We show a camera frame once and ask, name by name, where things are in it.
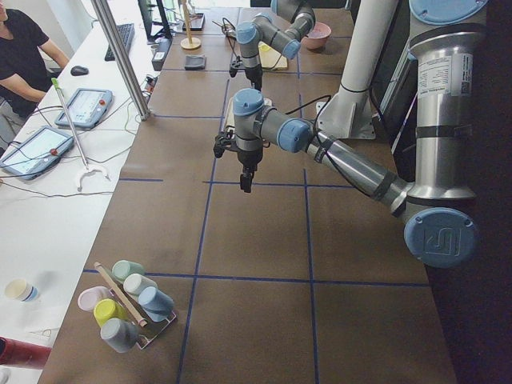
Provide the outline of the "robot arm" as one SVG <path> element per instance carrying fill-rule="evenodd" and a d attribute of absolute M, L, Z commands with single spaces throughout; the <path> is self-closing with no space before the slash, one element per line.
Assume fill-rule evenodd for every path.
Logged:
<path fill-rule="evenodd" d="M 290 26 L 280 30 L 260 14 L 240 24 L 236 39 L 252 81 L 232 101 L 234 148 L 243 165 L 241 188 L 250 191 L 265 142 L 303 151 L 331 167 L 356 189 L 390 208 L 405 223 L 409 251 L 424 264 L 450 268 L 471 258 L 478 242 L 462 205 L 474 198 L 463 173 L 464 145 L 472 133 L 473 52 L 486 32 L 484 1 L 412 1 L 407 53 L 418 63 L 415 180 L 405 182 L 355 152 L 349 138 L 369 138 L 370 87 L 398 4 L 363 1 L 358 10 L 338 92 L 318 109 L 318 120 L 292 118 L 264 102 L 258 45 L 294 58 L 312 31 L 305 1 L 274 1 L 272 11 Z"/>
<path fill-rule="evenodd" d="M 307 1 L 272 1 L 270 7 L 277 16 L 291 23 L 288 29 L 280 30 L 271 17 L 263 13 L 236 27 L 245 75 L 256 90 L 262 89 L 263 76 L 259 43 L 264 42 L 283 57 L 293 59 L 301 48 L 301 40 L 316 23 L 313 8 Z"/>

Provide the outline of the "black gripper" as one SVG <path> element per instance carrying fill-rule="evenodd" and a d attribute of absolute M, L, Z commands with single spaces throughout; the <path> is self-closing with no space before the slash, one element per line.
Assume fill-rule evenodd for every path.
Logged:
<path fill-rule="evenodd" d="M 238 146 L 238 160 L 242 164 L 242 173 L 239 178 L 240 188 L 245 193 L 250 193 L 254 172 L 258 169 L 258 164 L 263 158 L 262 140 L 237 139 L 236 144 Z"/>
<path fill-rule="evenodd" d="M 261 91 L 262 90 L 262 76 L 263 76 L 263 70 L 261 66 L 254 66 L 254 67 L 245 67 L 245 75 L 247 79 L 250 81 L 251 86 Z"/>

